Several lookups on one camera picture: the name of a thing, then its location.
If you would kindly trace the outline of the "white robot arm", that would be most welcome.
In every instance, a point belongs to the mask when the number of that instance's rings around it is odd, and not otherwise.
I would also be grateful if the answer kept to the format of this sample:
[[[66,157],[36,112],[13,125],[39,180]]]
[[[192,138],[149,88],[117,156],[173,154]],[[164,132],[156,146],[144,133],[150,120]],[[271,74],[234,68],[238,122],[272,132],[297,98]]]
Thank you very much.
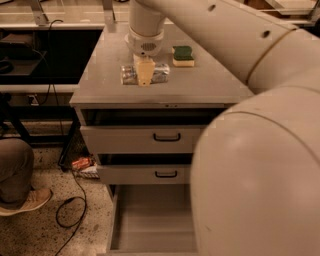
[[[253,96],[212,121],[190,174],[199,256],[320,256],[319,40],[235,0],[131,0],[169,18]]]

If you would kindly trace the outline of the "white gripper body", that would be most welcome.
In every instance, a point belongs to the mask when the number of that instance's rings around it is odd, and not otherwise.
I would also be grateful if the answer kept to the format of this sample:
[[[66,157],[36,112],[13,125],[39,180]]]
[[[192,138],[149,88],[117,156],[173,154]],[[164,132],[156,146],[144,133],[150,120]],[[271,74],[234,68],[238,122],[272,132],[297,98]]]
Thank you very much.
[[[129,29],[128,34],[125,36],[125,42],[127,47],[136,55],[140,57],[144,56],[156,56],[161,48],[164,38],[164,30],[161,30],[159,34],[154,36],[142,36],[136,33],[134,30]]]

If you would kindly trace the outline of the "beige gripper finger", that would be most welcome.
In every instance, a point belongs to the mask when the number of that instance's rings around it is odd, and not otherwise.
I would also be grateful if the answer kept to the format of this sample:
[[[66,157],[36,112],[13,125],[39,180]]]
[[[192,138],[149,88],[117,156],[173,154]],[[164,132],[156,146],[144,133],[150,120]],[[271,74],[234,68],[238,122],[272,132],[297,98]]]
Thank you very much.
[[[155,62],[148,56],[134,56],[134,67],[137,74],[138,85],[145,87],[151,84],[154,74]]]

